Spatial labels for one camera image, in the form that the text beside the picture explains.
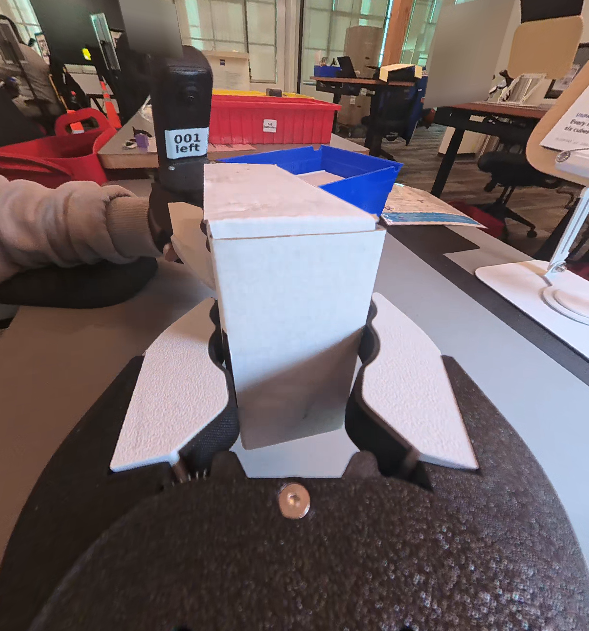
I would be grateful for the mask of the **blue plastic bin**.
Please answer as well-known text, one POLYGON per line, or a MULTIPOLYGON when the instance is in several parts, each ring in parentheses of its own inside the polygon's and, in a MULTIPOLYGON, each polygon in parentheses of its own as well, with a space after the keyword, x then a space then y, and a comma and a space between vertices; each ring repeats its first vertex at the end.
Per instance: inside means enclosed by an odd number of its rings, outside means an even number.
POLYGON ((403 163, 381 157, 322 145, 234 156, 224 163, 274 165, 297 176, 326 170, 344 178, 320 189, 351 203, 370 215, 382 214, 388 194, 396 183, 403 163))

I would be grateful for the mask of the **red plastic bin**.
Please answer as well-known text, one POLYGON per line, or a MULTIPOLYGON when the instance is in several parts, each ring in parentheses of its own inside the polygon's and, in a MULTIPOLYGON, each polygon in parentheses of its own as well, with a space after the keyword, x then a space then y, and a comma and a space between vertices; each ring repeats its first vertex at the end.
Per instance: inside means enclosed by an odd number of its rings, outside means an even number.
POLYGON ((214 145, 329 144, 338 104, 307 97, 215 94, 209 141, 214 145))

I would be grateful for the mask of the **dark wooden desk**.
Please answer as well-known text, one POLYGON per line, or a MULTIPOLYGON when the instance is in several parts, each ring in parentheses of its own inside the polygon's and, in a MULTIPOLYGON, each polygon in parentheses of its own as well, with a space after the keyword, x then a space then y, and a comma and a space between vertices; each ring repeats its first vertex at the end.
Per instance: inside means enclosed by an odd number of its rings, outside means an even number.
POLYGON ((441 160, 431 194, 440 198, 465 132, 496 137, 505 145, 518 146, 524 152, 530 134, 548 111, 547 105, 509 105, 504 102, 488 101, 438 107, 432 123, 454 131, 441 160))

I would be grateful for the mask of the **wooden document stand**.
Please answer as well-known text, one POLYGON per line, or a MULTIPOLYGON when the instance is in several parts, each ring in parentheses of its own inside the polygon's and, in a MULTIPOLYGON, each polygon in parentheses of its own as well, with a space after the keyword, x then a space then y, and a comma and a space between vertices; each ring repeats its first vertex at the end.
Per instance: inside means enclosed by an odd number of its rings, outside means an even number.
POLYGON ((589 86, 589 61, 570 86, 549 109, 532 132, 527 158, 535 169, 554 177, 566 176, 582 186, 573 211, 546 270, 531 271, 533 280, 522 280, 519 264, 482 267, 475 275, 519 310, 542 322, 537 305, 542 302, 553 312, 589 327, 589 281, 567 271, 566 259, 584 220, 589 215, 589 148, 559 152, 541 145, 568 108, 589 86))

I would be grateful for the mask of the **orange traffic cone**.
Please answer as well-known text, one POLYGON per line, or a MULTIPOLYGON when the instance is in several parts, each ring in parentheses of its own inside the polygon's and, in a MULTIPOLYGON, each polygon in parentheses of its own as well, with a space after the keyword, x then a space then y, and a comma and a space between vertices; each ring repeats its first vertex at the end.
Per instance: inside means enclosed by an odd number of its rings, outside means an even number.
POLYGON ((100 78, 99 81, 100 81, 100 86, 102 90, 102 97, 104 101, 104 110, 106 112, 106 118, 108 119, 109 124, 115 130, 119 130, 122 127, 122 123, 118 116, 117 110, 115 109, 115 106, 113 105, 113 100, 110 97, 108 87, 106 83, 104 82, 104 80, 100 78))

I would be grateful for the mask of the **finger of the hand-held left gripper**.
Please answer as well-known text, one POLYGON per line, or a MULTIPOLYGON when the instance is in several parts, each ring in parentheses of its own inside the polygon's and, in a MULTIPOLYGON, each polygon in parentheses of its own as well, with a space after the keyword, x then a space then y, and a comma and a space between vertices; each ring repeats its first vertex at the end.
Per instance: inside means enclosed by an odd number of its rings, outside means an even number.
POLYGON ((187 202, 171 202, 168 209, 172 225, 171 244, 177 257, 203 284, 215 290, 212 255, 203 225, 203 209, 187 202))

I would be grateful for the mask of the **blue and white leaflet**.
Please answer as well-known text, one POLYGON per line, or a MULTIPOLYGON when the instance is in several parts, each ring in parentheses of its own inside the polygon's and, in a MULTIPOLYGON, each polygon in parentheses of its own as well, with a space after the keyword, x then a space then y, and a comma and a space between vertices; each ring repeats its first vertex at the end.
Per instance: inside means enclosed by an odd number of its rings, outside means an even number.
POLYGON ((380 221, 392 225, 443 225, 486 227, 432 194, 403 184, 394 184, 380 221))

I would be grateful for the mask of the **brown cardboard box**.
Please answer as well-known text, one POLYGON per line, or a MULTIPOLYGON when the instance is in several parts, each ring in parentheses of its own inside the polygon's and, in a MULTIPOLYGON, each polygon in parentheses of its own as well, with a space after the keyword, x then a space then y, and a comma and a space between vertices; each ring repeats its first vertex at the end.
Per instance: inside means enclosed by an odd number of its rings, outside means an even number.
POLYGON ((353 26, 346 29, 343 56, 350 57, 356 76, 372 78, 378 67, 383 28, 353 26))

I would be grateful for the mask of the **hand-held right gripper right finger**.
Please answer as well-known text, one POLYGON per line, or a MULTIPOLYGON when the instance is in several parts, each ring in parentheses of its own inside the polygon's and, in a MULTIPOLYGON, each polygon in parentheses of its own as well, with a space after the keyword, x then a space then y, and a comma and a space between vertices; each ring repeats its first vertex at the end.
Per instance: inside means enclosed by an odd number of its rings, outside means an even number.
POLYGON ((345 430, 383 476, 411 477, 421 463, 479 470, 440 350, 380 293, 371 298, 359 358, 345 430))

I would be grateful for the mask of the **yellow plastic bin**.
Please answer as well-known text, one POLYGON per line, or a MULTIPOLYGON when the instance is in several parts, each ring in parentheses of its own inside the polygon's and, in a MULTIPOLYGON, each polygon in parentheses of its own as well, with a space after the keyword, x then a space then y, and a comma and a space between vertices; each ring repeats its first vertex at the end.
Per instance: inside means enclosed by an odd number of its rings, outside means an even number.
POLYGON ((213 96, 224 96, 224 97, 248 97, 248 98, 263 98, 263 97, 278 97, 278 98, 300 98, 300 99, 309 99, 310 97, 293 92, 286 92, 276 88, 267 88, 265 91, 258 90, 225 90, 225 89, 214 89, 212 91, 213 96))

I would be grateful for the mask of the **black office chair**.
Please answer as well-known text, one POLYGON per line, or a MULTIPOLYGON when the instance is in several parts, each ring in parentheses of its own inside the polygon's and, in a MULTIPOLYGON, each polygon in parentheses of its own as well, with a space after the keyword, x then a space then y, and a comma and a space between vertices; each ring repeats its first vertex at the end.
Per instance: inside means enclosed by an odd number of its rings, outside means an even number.
POLYGON ((535 225, 508 208, 508 202, 517 188, 538 187, 556 190, 563 181, 535 169, 524 153, 488 152, 479 158, 477 166, 480 171, 490 176, 484 188, 485 192, 492 192, 496 186, 503 188, 503 192, 494 202, 480 204, 478 208, 504 225, 505 237, 509 235, 506 220, 511 219, 528 228, 527 238, 536 238, 535 225))

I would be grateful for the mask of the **person's left forearm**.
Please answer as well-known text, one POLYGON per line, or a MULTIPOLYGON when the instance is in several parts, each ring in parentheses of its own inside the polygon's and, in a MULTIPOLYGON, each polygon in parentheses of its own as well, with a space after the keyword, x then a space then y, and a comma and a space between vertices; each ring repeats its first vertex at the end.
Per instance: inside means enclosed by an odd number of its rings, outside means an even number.
POLYGON ((50 265, 132 263, 160 256, 168 241, 149 200, 119 185, 71 181, 51 189, 0 175, 0 283, 50 265))

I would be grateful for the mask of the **long background desk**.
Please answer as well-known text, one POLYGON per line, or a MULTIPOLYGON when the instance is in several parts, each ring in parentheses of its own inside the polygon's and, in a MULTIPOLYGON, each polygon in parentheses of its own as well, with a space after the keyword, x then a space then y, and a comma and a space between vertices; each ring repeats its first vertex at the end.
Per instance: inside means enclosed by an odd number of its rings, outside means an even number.
POLYGON ((364 145, 372 156, 392 157, 383 151, 383 140, 402 139, 409 145, 421 120, 427 76, 408 82, 383 82, 376 78, 341 78, 314 76, 316 89, 333 95, 333 103, 342 97, 354 97, 362 89, 370 98, 369 114, 362 119, 366 128, 364 145))

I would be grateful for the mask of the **white cardboard box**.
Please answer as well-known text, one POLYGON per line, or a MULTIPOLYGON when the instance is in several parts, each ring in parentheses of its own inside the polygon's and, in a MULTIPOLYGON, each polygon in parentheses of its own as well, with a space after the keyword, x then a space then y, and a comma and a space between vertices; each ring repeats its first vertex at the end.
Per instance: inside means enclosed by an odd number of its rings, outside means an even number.
POLYGON ((315 187, 322 187, 336 182, 342 182, 344 180, 343 177, 327 172, 326 170, 317 170, 314 172, 298 174, 297 177, 303 182, 315 187))
POLYGON ((204 222, 246 450, 340 428, 385 231, 278 166, 204 167, 204 222))

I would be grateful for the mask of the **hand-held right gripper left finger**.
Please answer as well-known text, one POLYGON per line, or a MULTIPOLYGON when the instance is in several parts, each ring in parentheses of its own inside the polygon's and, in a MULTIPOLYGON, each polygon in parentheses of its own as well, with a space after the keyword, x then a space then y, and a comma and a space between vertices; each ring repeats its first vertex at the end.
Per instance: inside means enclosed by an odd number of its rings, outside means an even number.
POLYGON ((109 468, 155 464, 208 475, 239 436, 235 387, 224 365, 217 300, 206 298, 143 354, 109 468))

